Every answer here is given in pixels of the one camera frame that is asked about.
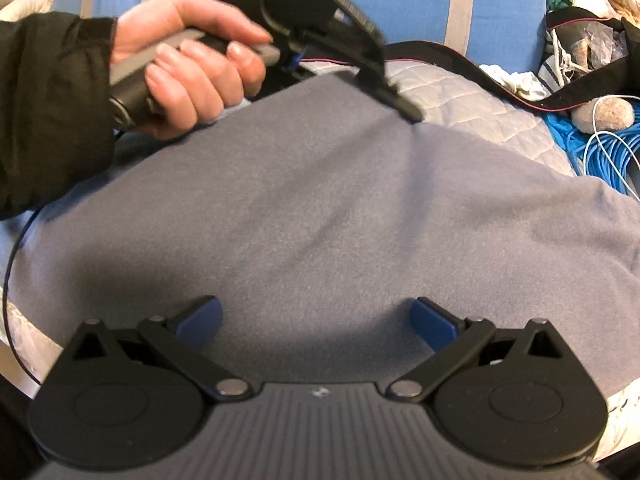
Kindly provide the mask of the person left hand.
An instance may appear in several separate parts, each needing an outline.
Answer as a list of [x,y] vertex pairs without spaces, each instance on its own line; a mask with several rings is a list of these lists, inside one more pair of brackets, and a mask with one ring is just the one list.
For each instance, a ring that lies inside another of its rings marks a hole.
[[[220,53],[191,39],[176,48],[166,44],[167,38],[189,27],[228,40],[227,50]],[[271,41],[269,32],[228,3],[148,0],[117,19],[111,63],[155,47],[144,74],[164,116],[144,122],[137,130],[168,141],[256,96],[266,66],[254,49]]]

